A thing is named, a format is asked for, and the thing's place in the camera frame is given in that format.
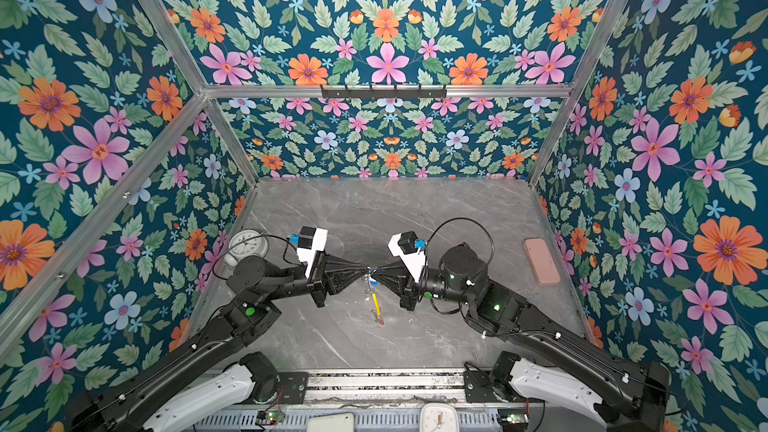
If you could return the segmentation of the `large grey perforated keyring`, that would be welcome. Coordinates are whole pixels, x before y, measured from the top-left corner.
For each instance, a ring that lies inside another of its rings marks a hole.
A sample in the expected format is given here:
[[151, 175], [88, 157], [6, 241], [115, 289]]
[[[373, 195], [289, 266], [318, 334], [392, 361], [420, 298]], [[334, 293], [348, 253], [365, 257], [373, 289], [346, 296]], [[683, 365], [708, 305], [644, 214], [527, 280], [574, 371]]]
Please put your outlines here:
[[378, 296], [377, 296], [375, 287], [372, 287], [368, 283], [368, 278], [372, 277], [371, 276], [371, 272], [373, 270], [374, 270], [373, 268], [370, 268], [370, 267], [367, 268], [366, 275], [365, 275], [365, 283], [366, 283], [366, 287], [367, 287], [367, 294], [368, 294], [368, 296], [369, 296], [369, 298], [371, 300], [371, 303], [372, 303], [372, 314], [373, 314], [374, 320], [375, 320], [375, 315], [378, 314], [378, 315], [380, 315], [382, 317], [383, 317], [383, 315], [382, 315], [382, 311], [381, 311], [381, 307], [380, 307], [380, 304], [379, 304], [379, 300], [378, 300]]

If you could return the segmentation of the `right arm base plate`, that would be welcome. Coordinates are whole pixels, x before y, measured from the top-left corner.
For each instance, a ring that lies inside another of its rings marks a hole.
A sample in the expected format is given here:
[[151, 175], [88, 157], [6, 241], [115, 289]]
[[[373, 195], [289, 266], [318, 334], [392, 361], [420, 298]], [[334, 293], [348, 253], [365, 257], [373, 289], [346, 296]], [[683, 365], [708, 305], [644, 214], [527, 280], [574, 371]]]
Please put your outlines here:
[[525, 403], [526, 398], [489, 373], [467, 368], [463, 371], [464, 394], [468, 403]]

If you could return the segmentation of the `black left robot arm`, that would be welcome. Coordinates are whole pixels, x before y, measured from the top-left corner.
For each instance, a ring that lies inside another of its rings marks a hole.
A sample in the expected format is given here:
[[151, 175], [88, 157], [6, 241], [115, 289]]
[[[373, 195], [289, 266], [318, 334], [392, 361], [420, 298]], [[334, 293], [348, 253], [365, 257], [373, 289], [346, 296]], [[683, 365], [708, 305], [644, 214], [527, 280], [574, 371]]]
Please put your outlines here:
[[270, 400], [280, 377], [261, 352], [244, 356], [210, 380], [198, 379], [265, 334], [281, 315], [278, 300], [309, 295], [322, 307], [328, 296], [369, 271], [323, 251], [312, 253], [310, 262], [307, 268], [280, 268], [257, 255], [242, 259], [226, 281], [234, 294], [229, 303], [143, 372], [71, 402], [69, 430], [182, 431], [235, 403]]

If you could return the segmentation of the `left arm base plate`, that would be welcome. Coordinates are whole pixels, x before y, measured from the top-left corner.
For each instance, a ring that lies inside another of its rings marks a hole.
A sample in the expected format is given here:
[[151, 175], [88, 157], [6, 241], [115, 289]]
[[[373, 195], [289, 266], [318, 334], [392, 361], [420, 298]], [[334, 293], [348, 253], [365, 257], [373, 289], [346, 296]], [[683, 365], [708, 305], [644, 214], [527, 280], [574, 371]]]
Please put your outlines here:
[[260, 378], [251, 392], [246, 395], [245, 404], [287, 404], [304, 402], [308, 391], [309, 374], [306, 372], [280, 372]]

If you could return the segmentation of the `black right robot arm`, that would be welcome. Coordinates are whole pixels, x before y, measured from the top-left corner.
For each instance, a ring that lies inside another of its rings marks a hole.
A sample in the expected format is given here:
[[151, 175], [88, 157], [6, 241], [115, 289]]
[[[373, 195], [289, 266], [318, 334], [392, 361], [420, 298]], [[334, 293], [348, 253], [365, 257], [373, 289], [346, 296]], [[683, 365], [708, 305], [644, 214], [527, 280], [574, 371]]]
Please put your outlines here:
[[465, 323], [545, 360], [519, 354], [501, 362], [500, 384], [519, 397], [579, 413], [609, 431], [660, 431], [667, 413], [669, 372], [613, 355], [560, 325], [525, 297], [488, 276], [488, 265], [466, 243], [449, 249], [437, 267], [423, 251], [394, 251], [396, 262], [373, 278], [412, 311], [424, 299], [452, 302]]

